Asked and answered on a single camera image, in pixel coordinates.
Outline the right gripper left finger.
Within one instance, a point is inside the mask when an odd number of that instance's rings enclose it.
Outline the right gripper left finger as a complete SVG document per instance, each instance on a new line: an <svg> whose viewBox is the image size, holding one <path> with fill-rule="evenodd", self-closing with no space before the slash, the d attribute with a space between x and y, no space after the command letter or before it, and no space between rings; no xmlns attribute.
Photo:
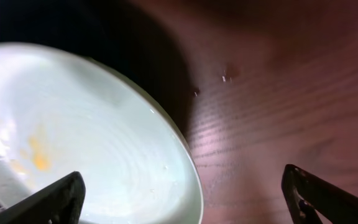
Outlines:
<svg viewBox="0 0 358 224"><path fill-rule="evenodd" d="M74 171L0 213L0 224L78 224L86 187Z"/></svg>

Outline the green plate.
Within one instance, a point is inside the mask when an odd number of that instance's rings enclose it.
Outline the green plate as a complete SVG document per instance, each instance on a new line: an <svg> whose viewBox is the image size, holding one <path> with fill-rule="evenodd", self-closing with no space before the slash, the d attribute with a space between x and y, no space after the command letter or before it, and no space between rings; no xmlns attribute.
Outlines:
<svg viewBox="0 0 358 224"><path fill-rule="evenodd" d="M82 223L200 223L188 145L143 89L62 50L0 44L0 205L77 171Z"/></svg>

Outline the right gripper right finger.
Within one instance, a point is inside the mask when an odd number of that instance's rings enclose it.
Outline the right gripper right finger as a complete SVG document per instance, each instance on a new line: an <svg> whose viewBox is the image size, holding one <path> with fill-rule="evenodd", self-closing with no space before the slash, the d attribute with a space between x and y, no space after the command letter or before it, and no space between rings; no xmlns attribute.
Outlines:
<svg viewBox="0 0 358 224"><path fill-rule="evenodd" d="M358 197L293 165L285 166L281 188L293 223L358 223Z"/></svg>

